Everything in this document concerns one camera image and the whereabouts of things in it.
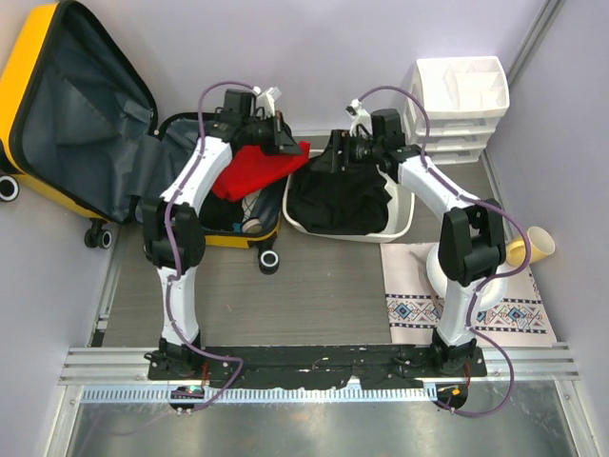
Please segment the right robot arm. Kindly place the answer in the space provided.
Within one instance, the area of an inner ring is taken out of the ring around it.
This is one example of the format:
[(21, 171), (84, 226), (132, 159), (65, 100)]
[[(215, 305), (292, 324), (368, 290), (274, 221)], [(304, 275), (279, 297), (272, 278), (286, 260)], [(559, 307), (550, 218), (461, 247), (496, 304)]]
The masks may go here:
[(450, 180), (427, 156), (424, 143), (407, 144), (395, 109), (368, 112), (354, 101), (346, 110), (349, 129), (332, 130), (313, 168), (341, 173), (374, 164), (439, 218), (440, 239), (427, 255), (426, 269), (443, 308), (432, 332), (429, 363), (438, 374), (452, 375), (475, 359), (481, 340), (478, 312), (498, 305), (507, 292), (501, 206)]

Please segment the yellow Pikachu suitcase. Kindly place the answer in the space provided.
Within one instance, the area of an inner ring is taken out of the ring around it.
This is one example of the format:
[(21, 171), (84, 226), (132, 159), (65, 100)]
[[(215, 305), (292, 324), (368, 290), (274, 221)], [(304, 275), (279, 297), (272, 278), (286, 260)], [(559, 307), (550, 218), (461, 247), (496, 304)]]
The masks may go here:
[(143, 225), (191, 154), (159, 134), (156, 101), (96, 15), (78, 1), (33, 8), (1, 75), (1, 168), (91, 222)]

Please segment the black garment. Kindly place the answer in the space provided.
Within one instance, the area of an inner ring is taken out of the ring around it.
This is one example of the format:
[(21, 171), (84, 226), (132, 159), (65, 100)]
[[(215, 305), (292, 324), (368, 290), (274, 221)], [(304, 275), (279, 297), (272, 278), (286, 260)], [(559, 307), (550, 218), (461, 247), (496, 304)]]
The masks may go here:
[(367, 235), (385, 229), (392, 197), (374, 166), (326, 173), (305, 166), (293, 174), (287, 215), (306, 231), (328, 235)]
[(223, 199), (210, 192), (199, 214), (201, 225), (210, 231), (237, 231), (244, 221), (241, 200), (235, 202)]

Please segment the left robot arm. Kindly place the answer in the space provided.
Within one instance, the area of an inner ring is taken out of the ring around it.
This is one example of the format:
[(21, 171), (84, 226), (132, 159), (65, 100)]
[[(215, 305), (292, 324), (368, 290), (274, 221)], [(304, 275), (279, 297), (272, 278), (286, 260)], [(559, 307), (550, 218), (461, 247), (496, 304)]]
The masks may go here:
[(180, 113), (168, 118), (159, 134), (172, 134), (191, 154), (177, 177), (156, 198), (142, 204), (145, 254), (155, 266), (163, 292), (164, 323), (157, 349), (146, 354), (148, 377), (190, 380), (217, 362), (231, 378), (241, 358), (216, 355), (201, 346), (195, 315), (196, 272), (206, 249), (201, 208), (214, 182), (243, 147), (269, 156), (302, 154), (276, 101), (276, 87), (229, 81), (224, 103), (212, 112)]

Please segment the red garment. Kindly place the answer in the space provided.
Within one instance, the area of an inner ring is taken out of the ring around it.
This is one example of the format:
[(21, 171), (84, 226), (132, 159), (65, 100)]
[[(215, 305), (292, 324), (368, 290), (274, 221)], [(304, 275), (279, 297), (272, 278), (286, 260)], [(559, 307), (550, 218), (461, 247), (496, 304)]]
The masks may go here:
[(300, 155), (265, 155), (260, 147), (240, 149), (212, 186), (215, 196), (236, 202), (293, 173), (309, 160), (310, 144), (298, 144)]

